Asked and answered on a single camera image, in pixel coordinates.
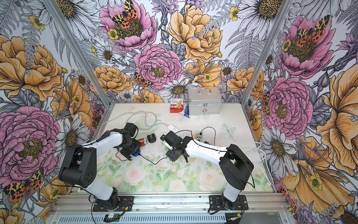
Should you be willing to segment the white power strip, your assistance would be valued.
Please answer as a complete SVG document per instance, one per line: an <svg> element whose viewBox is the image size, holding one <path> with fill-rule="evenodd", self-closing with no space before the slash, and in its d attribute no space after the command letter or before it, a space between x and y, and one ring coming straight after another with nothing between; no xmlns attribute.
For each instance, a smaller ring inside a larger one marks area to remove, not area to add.
<svg viewBox="0 0 358 224"><path fill-rule="evenodd" d="M184 133L183 130L179 130L173 125L168 125L167 128L168 130L174 132L177 136L181 137L182 139L186 137L186 134Z"/></svg>

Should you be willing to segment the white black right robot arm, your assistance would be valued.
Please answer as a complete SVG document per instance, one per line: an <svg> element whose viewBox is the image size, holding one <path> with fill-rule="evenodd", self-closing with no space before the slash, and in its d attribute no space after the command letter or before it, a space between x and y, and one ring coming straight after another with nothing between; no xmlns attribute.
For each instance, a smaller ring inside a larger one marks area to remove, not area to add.
<svg viewBox="0 0 358 224"><path fill-rule="evenodd" d="M171 161L177 161L183 156L186 162L192 157L219 166L227 182L222 198L228 203L237 200L254 170L252 161L235 144L217 147L197 141L193 137L181 138L173 131L163 134L160 140L169 148L166 156Z"/></svg>

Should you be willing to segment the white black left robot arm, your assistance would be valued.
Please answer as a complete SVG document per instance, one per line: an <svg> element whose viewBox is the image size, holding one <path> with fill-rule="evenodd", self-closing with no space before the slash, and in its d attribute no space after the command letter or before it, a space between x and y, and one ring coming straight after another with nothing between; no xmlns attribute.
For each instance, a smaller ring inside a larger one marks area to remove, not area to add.
<svg viewBox="0 0 358 224"><path fill-rule="evenodd" d="M69 147L59 171L59 180L84 189L103 209L113 211L119 206L117 190L97 176L97 159L115 148L126 159L139 152L142 143L135 139L138 127L126 123L123 129L106 131L99 139Z"/></svg>

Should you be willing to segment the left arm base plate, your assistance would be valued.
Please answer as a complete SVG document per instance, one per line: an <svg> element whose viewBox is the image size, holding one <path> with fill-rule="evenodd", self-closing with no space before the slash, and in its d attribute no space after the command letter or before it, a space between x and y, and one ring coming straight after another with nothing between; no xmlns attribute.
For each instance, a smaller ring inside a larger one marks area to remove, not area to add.
<svg viewBox="0 0 358 224"><path fill-rule="evenodd" d="M134 202L133 196L118 196L113 202L96 200L93 205L93 212L123 212L132 211Z"/></svg>

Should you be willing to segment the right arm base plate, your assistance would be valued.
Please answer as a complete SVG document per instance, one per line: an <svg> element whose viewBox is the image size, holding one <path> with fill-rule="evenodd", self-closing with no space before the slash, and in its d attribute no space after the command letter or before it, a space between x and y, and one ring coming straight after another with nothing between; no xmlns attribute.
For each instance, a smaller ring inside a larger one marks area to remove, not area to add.
<svg viewBox="0 0 358 224"><path fill-rule="evenodd" d="M249 209L248 201L245 195L240 194L235 202L225 199L223 195L209 196L210 211L246 211Z"/></svg>

